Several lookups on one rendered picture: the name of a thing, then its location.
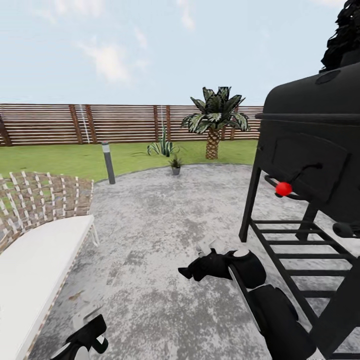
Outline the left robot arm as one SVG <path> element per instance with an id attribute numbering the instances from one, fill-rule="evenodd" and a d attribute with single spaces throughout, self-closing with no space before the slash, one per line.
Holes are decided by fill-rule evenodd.
<path id="1" fill-rule="evenodd" d="M 74 333 L 66 339 L 65 344 L 50 360 L 89 360 L 90 347 L 95 339 L 107 330 L 107 326 L 102 314 L 90 322 L 85 319 L 103 306 L 104 302 L 99 299 L 72 317 Z"/>

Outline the insectifuge atomizer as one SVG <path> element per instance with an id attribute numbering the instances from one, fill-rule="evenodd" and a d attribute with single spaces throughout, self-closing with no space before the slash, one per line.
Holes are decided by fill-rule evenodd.
<path id="1" fill-rule="evenodd" d="M 94 340 L 92 344 L 92 348 L 95 349 L 96 352 L 102 354 L 106 351 L 108 345 L 109 345 L 108 341 L 102 334 Z"/>

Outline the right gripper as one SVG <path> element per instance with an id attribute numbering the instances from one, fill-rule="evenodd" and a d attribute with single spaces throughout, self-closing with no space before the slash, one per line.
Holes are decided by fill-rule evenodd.
<path id="1" fill-rule="evenodd" d="M 205 276 L 218 277 L 215 269 L 215 259 L 220 253 L 217 253 L 215 248 L 211 248 L 212 252 L 209 255 L 198 257 L 186 267 L 179 267 L 178 271 L 185 275 L 188 279 L 194 277 L 197 282 L 200 282 Z"/>

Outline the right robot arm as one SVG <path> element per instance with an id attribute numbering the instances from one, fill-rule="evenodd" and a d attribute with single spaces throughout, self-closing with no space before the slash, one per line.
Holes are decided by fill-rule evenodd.
<path id="1" fill-rule="evenodd" d="M 326 360 L 298 322 L 289 297 L 278 287 L 264 285 L 267 274 L 257 255 L 250 249 L 217 253 L 210 248 L 216 240 L 214 233 L 200 240 L 199 257 L 178 271 L 197 282 L 207 275 L 233 281 L 273 360 Z"/>

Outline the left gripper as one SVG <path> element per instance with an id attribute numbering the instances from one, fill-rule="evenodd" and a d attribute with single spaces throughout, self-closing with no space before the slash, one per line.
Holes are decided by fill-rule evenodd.
<path id="1" fill-rule="evenodd" d="M 92 346 L 95 339 L 101 336 L 107 330 L 107 326 L 103 315 L 100 314 L 96 316 L 93 320 L 91 320 L 88 324 L 84 325 L 78 332 L 74 332 L 67 339 L 66 343 L 69 342 L 75 336 L 80 334 L 88 335 L 90 338 L 90 345 Z"/>

